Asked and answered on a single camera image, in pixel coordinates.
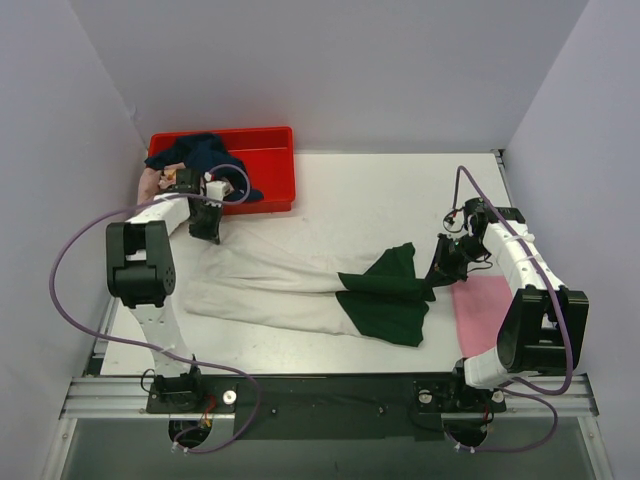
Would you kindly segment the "white and green t-shirt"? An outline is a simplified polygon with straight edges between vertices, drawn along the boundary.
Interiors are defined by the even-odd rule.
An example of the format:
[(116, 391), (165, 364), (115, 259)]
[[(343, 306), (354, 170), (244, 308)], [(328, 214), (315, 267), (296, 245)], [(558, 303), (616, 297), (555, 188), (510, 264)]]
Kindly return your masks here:
[(194, 315), (285, 330), (423, 341), (433, 291), (412, 243), (354, 256), (304, 256), (236, 227), (200, 256), (182, 304)]

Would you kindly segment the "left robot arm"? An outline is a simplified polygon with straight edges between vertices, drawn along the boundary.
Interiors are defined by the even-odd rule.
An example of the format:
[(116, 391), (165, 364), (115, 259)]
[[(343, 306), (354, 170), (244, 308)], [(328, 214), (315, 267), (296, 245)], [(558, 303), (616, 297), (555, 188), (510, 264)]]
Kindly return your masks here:
[(107, 286), (137, 320), (144, 341), (152, 344), (152, 396), (171, 400), (184, 412), (199, 409), (206, 388), (199, 368), (177, 361), (194, 360), (182, 337), (171, 296), (177, 274), (170, 235), (187, 222), (198, 238), (217, 243), (223, 213), (221, 201), (233, 191), (211, 173), (179, 170), (175, 183), (140, 208), (130, 219), (106, 228)]

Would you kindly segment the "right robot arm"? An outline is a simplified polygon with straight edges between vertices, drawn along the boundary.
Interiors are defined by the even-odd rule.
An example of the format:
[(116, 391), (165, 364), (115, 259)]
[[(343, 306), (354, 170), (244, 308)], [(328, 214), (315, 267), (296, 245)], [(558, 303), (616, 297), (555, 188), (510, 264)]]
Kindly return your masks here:
[(494, 388), (533, 375), (573, 376), (578, 366), (589, 300), (569, 289), (543, 260), (524, 216), (513, 207), (494, 207), (481, 198), (453, 210), (462, 215), (457, 238), (438, 236), (426, 275), (428, 291), (466, 281), (470, 265), (490, 260), (512, 294), (496, 344), (463, 360), (464, 374), (446, 385), (458, 409), (469, 409)]

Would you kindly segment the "folded pink t-shirt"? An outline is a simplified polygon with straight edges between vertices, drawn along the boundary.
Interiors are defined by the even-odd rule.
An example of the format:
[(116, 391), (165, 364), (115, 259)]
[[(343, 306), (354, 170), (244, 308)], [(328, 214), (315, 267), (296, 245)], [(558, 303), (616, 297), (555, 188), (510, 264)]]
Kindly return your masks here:
[(451, 290), (462, 357), (493, 349), (513, 299), (507, 280), (502, 276), (469, 276)]

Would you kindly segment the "navy blue t-shirt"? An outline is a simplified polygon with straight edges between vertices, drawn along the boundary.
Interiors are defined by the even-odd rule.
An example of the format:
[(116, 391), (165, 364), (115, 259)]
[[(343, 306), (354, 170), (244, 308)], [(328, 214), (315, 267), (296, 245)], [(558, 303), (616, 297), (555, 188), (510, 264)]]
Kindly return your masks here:
[(164, 170), (179, 163), (201, 175), (209, 173), (215, 179), (227, 180), (233, 187), (227, 201), (255, 203), (264, 199), (263, 192), (250, 179), (245, 164), (230, 153), (217, 134), (177, 137), (171, 147), (145, 160), (145, 166), (153, 170)]

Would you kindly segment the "beige pink t-shirt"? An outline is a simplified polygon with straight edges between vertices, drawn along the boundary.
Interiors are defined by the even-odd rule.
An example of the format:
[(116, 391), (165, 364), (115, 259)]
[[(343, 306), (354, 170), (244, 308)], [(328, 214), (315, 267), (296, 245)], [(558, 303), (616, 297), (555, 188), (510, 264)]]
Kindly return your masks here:
[(154, 170), (145, 167), (138, 184), (137, 204), (140, 205), (153, 200), (162, 191), (174, 185), (176, 173), (176, 168)]

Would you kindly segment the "red plastic bin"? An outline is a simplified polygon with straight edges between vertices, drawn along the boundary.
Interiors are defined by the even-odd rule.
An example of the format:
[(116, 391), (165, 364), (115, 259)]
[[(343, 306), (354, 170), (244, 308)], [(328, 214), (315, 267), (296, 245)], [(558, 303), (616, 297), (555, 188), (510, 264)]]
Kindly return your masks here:
[(288, 126), (208, 130), (241, 160), (264, 198), (224, 208), (225, 215), (288, 212), (296, 198), (293, 130)]

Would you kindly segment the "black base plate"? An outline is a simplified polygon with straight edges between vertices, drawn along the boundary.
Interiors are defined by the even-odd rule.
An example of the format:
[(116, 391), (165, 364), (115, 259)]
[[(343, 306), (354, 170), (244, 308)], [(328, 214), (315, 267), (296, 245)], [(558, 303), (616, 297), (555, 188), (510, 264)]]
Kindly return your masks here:
[(497, 390), (467, 386), (456, 373), (260, 376), (204, 375), (153, 382), (150, 414), (192, 416), (209, 432), (234, 418), (243, 440), (372, 440), (411, 436), (438, 440), (485, 431), (506, 410)]

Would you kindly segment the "aluminium frame rail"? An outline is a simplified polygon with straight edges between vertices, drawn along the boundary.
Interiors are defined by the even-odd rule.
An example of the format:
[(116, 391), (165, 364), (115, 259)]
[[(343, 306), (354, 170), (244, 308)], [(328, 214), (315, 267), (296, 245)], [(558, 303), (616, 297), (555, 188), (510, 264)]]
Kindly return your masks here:
[[(149, 382), (137, 377), (80, 377), (69, 387), (60, 416), (66, 419), (138, 419), (152, 417), (147, 410)], [(563, 418), (596, 417), (599, 409), (589, 379), (575, 377), (567, 392), (558, 396), (538, 394), (521, 384), (508, 387), (504, 394), (506, 413), (542, 417), (551, 404)]]

